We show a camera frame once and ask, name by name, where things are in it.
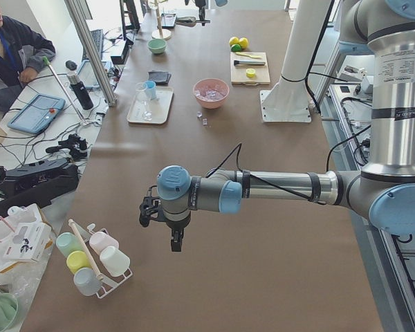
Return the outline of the light blue cup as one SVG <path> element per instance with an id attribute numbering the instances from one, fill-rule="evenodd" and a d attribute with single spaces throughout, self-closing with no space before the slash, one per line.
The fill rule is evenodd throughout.
<path id="1" fill-rule="evenodd" d="M 156 83 L 155 81 L 147 80 L 145 81 L 145 93 L 150 100 L 155 100 L 157 98 L 156 95 Z"/>

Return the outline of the white cup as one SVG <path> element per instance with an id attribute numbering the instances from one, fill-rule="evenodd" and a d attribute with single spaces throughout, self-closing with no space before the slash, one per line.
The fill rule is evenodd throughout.
<path id="1" fill-rule="evenodd" d="M 108 246 L 100 253 L 100 261 L 113 277 L 121 276 L 130 265 L 130 258 L 115 246 Z"/>

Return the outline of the grey folded cloth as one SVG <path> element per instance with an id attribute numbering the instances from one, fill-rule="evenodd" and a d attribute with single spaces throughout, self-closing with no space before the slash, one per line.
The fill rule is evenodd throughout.
<path id="1" fill-rule="evenodd" d="M 172 74 L 167 71 L 149 71 L 148 80 L 155 82 L 158 86 L 167 86 Z"/>

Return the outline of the yellow plastic knife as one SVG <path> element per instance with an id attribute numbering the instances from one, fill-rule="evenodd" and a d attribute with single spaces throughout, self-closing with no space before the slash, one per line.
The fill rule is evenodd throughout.
<path id="1" fill-rule="evenodd" d="M 242 56 L 242 57 L 249 57 L 251 59 L 262 59 L 260 55 L 253 55 L 250 53 L 236 52 L 235 55 Z"/>

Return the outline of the steel muddler black tip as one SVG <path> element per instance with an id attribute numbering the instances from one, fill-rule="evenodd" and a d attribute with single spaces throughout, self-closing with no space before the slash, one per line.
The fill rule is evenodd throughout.
<path id="1" fill-rule="evenodd" d="M 265 62 L 259 62 L 259 61 L 244 61 L 244 60 L 237 60 L 235 59 L 233 61 L 234 66 L 265 66 Z"/>

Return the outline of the yellow cup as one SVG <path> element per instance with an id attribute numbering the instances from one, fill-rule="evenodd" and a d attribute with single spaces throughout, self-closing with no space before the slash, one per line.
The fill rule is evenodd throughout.
<path id="1" fill-rule="evenodd" d="M 66 258 L 66 265 L 73 275 L 81 268 L 91 267 L 87 255 L 81 250 L 71 252 Z"/>

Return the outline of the pink bowl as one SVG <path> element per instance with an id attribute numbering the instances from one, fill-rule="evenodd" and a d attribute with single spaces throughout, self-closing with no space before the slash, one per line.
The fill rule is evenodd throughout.
<path id="1" fill-rule="evenodd" d="M 217 78 L 206 78 L 198 81 L 193 86 L 193 94 L 196 101 L 206 109 L 221 107 L 230 92 L 227 83 Z"/>

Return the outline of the mint green cup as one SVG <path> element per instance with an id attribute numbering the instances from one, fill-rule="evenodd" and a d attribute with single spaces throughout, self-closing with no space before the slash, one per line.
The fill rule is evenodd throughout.
<path id="1" fill-rule="evenodd" d="M 72 252 L 82 249 L 77 237 L 71 232 L 61 233 L 55 242 L 58 250 L 67 258 Z"/>

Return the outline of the blue teach pendant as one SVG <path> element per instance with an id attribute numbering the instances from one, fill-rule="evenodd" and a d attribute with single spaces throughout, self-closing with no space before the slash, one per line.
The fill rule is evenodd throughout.
<path id="1" fill-rule="evenodd" d="M 45 130 L 63 110 L 63 98 L 38 93 L 9 122 L 8 128 L 36 134 Z"/>
<path id="2" fill-rule="evenodd" d="M 100 88 L 100 84 L 95 76 L 92 65 L 88 59 L 82 61 L 77 68 L 77 75 L 88 90 Z"/>

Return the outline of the bamboo cutting board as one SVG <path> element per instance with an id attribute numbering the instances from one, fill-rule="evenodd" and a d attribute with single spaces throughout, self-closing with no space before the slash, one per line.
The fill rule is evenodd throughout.
<path id="1" fill-rule="evenodd" d="M 269 85 L 270 73 L 266 54 L 231 52 L 230 76 L 232 84 Z"/>

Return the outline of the yellow lemon upper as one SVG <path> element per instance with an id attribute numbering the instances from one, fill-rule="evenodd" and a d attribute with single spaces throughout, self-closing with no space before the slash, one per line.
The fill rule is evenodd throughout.
<path id="1" fill-rule="evenodd" d="M 233 45 L 236 45 L 236 44 L 239 44 L 239 38 L 238 38 L 238 37 L 236 37 L 236 36 L 231 37 L 231 38 L 229 39 L 229 45 L 230 45 L 230 46 L 233 46 Z"/>

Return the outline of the aluminium frame post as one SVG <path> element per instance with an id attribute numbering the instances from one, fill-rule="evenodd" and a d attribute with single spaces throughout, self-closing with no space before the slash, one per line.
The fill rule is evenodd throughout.
<path id="1" fill-rule="evenodd" d="M 64 3 L 69 12 L 70 18 L 74 23 L 77 35 L 86 51 L 86 54 L 89 57 L 91 67 L 98 81 L 98 84 L 100 85 L 100 89 L 103 92 L 104 99 L 106 100 L 109 107 L 114 107 L 117 102 L 116 95 L 113 92 L 109 78 L 107 77 L 100 56 L 98 55 L 97 48 L 93 42 L 91 33 L 89 32 L 86 19 L 80 9 L 79 1 L 65 0 Z"/>

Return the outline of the clear wine glass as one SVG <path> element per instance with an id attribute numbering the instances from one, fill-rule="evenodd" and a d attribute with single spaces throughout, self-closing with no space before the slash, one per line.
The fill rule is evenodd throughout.
<path id="1" fill-rule="evenodd" d="M 136 104 L 138 117 L 142 117 L 145 121 L 151 121 L 152 113 L 149 108 L 150 98 L 147 94 L 147 84 L 139 82 L 136 85 Z"/>

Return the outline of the wooden cup tree stand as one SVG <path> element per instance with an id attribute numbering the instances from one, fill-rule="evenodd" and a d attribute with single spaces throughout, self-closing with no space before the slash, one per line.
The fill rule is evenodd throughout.
<path id="1" fill-rule="evenodd" d="M 149 7 L 155 12 L 156 14 L 156 21 L 157 21 L 157 29 L 155 29 L 151 33 L 151 37 L 153 39 L 164 39 L 169 40 L 172 36 L 170 30 L 163 28 L 161 23 L 161 13 L 159 9 L 158 0 L 148 0 Z"/>

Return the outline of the silver metal ice scoop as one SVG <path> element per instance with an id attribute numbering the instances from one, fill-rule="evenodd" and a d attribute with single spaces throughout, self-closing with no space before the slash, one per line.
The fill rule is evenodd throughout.
<path id="1" fill-rule="evenodd" d="M 176 25 L 195 27 L 197 24 L 201 24 L 202 21 L 198 20 L 196 17 L 177 17 Z"/>

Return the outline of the person in dark jacket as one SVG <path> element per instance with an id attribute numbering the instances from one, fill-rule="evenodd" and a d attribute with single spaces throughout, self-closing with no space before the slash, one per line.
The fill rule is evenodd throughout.
<path id="1" fill-rule="evenodd" d="M 52 41 L 0 9 L 0 112 L 7 113 L 25 85 L 56 55 Z"/>

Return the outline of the light green bowl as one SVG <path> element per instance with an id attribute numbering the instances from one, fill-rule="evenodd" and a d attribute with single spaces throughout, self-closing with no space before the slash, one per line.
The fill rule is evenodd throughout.
<path id="1" fill-rule="evenodd" d="M 148 49 L 154 55 L 163 54 L 167 47 L 167 41 L 165 39 L 151 39 L 147 43 Z"/>

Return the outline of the pink cup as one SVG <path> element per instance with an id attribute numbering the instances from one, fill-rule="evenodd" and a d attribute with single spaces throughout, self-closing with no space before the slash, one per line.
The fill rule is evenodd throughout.
<path id="1" fill-rule="evenodd" d="M 109 246 L 119 248 L 119 242 L 103 231 L 93 233 L 89 239 L 89 245 L 98 255 Z"/>

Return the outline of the grey blue cup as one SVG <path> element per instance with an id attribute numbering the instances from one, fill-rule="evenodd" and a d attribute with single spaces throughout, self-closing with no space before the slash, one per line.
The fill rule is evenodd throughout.
<path id="1" fill-rule="evenodd" d="M 96 294 L 102 287 L 102 281 L 96 277 L 91 268 L 81 268 L 73 276 L 73 282 L 84 296 Z"/>

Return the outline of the black tray with glasses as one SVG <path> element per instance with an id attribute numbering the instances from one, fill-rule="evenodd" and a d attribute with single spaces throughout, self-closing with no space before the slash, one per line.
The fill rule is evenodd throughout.
<path id="1" fill-rule="evenodd" d="M 176 13 L 163 13 L 160 16 L 161 26 L 165 29 L 173 29 L 176 25 Z"/>

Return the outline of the cream rabbit serving tray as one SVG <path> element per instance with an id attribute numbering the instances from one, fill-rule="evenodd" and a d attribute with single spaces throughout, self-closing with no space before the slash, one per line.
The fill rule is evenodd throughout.
<path id="1" fill-rule="evenodd" d="M 174 90 L 169 86 L 156 88 L 156 99 L 148 103 L 151 111 L 151 119 L 146 120 L 143 113 L 144 107 L 139 101 L 134 100 L 127 114 L 127 122 L 132 124 L 162 125 L 167 122 Z"/>

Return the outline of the white cardboard box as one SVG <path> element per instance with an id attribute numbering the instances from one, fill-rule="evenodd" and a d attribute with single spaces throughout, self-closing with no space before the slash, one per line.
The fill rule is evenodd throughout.
<path id="1" fill-rule="evenodd" d="M 12 206 L 0 218 L 0 273 L 19 263 L 34 263 L 53 244 L 53 230 L 37 204 Z"/>

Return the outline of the half lemon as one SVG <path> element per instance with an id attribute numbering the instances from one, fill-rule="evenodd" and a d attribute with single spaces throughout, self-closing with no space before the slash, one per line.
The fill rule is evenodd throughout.
<path id="1" fill-rule="evenodd" d="M 256 71 L 253 68 L 246 69 L 246 76 L 247 77 L 254 77 L 256 75 Z"/>

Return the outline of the black thermos bottle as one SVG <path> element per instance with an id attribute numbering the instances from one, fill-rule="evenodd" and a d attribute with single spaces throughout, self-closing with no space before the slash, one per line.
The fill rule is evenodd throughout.
<path id="1" fill-rule="evenodd" d="M 81 104 L 84 110 L 89 110 L 93 108 L 93 101 L 89 96 L 89 93 L 84 86 L 83 82 L 78 77 L 75 71 L 69 71 L 66 74 L 71 89 L 73 90 L 74 94 L 76 95 L 79 103 Z"/>

